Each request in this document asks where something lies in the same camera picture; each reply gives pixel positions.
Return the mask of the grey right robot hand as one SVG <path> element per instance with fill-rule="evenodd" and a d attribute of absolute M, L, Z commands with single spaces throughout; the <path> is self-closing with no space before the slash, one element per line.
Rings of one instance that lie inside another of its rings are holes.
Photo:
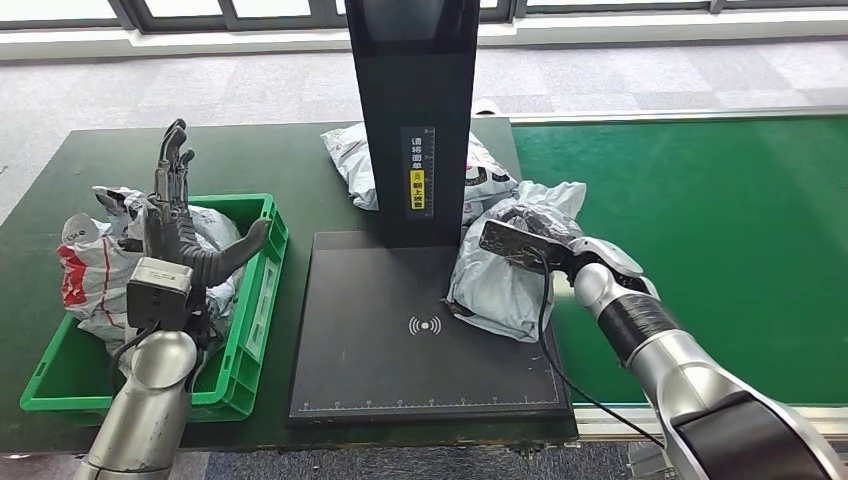
<path fill-rule="evenodd" d="M 555 208 L 544 205 L 528 205 L 510 202 L 507 199 L 493 206 L 490 212 L 494 220 L 562 244 L 568 244 L 584 235 L 574 219 Z"/>

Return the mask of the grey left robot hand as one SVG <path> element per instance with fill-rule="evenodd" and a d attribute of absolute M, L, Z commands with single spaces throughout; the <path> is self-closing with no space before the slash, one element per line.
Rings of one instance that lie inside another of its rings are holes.
<path fill-rule="evenodd" d="M 188 165 L 195 152 L 183 147 L 186 128 L 184 119 L 176 119 L 166 128 L 160 143 L 154 188 L 147 196 L 145 253 L 191 268 L 192 285 L 208 288 L 223 283 L 263 248 L 271 221 L 255 220 L 244 237 L 219 252 L 200 246 L 188 203 Z"/>

